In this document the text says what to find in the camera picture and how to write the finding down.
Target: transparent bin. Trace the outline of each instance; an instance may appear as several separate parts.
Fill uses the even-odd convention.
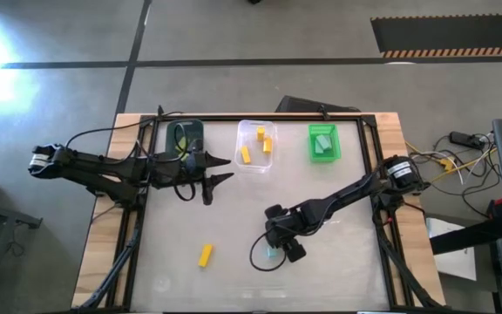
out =
[[[272,151],[263,152],[264,141],[257,139],[257,129],[263,126],[265,128],[265,138],[272,139]],[[250,173],[264,174],[270,167],[274,159],[277,137],[276,126],[270,121],[242,120],[237,126],[237,142],[235,143],[235,163],[241,170]],[[241,149],[246,146],[249,151],[251,162],[246,164],[241,156]]]

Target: yellow block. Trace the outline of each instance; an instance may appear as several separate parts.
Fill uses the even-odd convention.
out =
[[[262,152],[270,154],[272,152],[272,138],[267,136],[262,144]]]
[[[241,148],[241,158],[243,158],[244,164],[251,163],[251,157],[249,157],[248,147],[244,146]]]
[[[202,247],[202,253],[200,254],[200,260],[199,260],[200,267],[207,266],[208,258],[210,257],[210,254],[212,252],[213,252],[213,245],[212,244],[205,244],[205,246]]]
[[[257,140],[258,141],[265,140],[265,127],[264,126],[257,127]]]

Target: green container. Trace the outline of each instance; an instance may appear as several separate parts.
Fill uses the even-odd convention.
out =
[[[328,135],[332,148],[321,154],[316,153],[315,141],[317,135]],[[338,132],[335,125],[309,125],[309,155],[313,162],[331,162],[340,158],[340,140],[338,140]]]

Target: table leg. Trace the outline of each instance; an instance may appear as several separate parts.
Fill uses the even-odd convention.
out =
[[[430,239],[433,255],[471,248],[502,238],[502,217],[481,222]]]

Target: gray floor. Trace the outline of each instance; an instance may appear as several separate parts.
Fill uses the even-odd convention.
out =
[[[141,0],[0,0],[0,63],[127,60]],[[378,57],[369,17],[501,13],[502,0],[155,0],[139,59]],[[93,197],[70,182],[31,178],[35,145],[110,126],[124,69],[0,70],[0,203],[44,218],[19,232],[26,254],[0,275],[0,313],[67,309],[85,245]],[[451,130],[488,133],[502,118],[502,64],[340,65],[137,69],[128,113],[272,112],[283,95],[363,111],[399,112],[404,136],[422,149]],[[105,151],[109,134],[75,147]],[[432,166],[424,175],[438,174]],[[471,183],[478,182],[471,178]],[[458,178],[440,181],[459,191]],[[484,207],[502,188],[474,195]],[[428,190],[431,214],[475,222],[457,197]],[[494,284],[485,248],[478,282],[442,276],[447,303],[490,311]]]

